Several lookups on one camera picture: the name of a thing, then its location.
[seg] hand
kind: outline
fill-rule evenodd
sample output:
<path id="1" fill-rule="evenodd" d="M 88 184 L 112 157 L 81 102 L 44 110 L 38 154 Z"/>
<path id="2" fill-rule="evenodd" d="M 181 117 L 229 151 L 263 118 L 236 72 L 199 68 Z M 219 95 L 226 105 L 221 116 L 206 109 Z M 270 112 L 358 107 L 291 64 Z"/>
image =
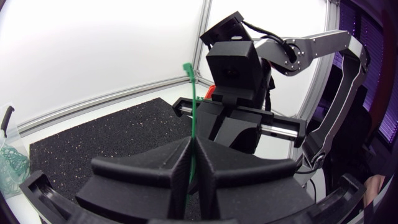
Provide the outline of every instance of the hand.
<path id="1" fill-rule="evenodd" d="M 365 181 L 365 195 L 363 196 L 363 207 L 368 206 L 377 195 L 379 195 L 381 187 L 386 176 L 374 175 Z"/>

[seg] white backdrop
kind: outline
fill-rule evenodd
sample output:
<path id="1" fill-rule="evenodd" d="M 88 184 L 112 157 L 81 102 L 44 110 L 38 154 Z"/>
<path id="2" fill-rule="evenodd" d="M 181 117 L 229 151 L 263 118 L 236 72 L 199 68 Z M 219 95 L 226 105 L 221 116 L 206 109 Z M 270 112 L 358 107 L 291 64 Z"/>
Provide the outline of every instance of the white backdrop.
<path id="1" fill-rule="evenodd" d="M 211 4 L 207 29 L 217 24 L 226 16 L 239 11 L 244 20 L 269 30 L 281 37 L 304 37 L 325 30 L 325 0 L 216 0 Z M 248 29 L 251 37 L 262 35 Z M 207 47 L 203 48 L 200 60 L 200 74 L 203 78 L 213 81 L 206 61 Z M 286 77 L 272 69 L 276 89 L 271 91 L 272 109 L 286 116 L 294 116 L 299 112 L 314 76 L 318 60 L 294 77 Z"/>
<path id="2" fill-rule="evenodd" d="M 201 0 L 7 0 L 0 106 L 21 124 L 94 97 L 185 75 Z"/>

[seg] green cable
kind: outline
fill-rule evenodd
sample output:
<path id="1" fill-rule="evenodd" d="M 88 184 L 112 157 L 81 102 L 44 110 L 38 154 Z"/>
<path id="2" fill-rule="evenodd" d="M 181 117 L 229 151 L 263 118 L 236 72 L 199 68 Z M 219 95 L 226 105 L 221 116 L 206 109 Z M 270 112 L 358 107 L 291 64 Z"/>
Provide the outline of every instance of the green cable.
<path id="1" fill-rule="evenodd" d="M 195 90 L 195 76 L 193 75 L 193 68 L 191 63 L 185 63 L 182 65 L 183 69 L 186 71 L 192 83 L 192 156 L 191 156 L 191 169 L 189 176 L 189 184 L 193 180 L 196 169 L 196 159 L 195 159 L 195 135 L 196 135 L 196 121 L 197 121 L 197 98 Z"/>

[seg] red part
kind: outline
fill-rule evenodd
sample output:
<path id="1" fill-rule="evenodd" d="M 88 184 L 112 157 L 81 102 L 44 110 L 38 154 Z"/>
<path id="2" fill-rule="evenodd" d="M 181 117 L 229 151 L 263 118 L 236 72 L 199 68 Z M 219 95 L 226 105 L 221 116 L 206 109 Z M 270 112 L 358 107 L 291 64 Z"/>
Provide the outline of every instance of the red part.
<path id="1" fill-rule="evenodd" d="M 216 89 L 216 85 L 211 85 L 209 90 L 207 90 L 205 99 L 211 99 L 211 94 L 213 94 L 214 90 Z"/>

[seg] black foam mat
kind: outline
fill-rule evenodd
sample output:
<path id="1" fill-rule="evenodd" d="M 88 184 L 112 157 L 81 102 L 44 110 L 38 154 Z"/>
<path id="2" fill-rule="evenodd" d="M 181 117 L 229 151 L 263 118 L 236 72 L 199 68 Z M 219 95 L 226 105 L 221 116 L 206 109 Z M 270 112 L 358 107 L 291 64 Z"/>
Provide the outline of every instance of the black foam mat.
<path id="1" fill-rule="evenodd" d="M 191 135 L 192 120 L 178 118 L 160 98 L 70 128 L 30 145 L 30 169 L 43 171 L 52 187 L 76 202 L 75 194 L 90 176 L 91 158 L 124 157 Z M 198 197 L 187 205 L 186 218 L 200 217 Z"/>

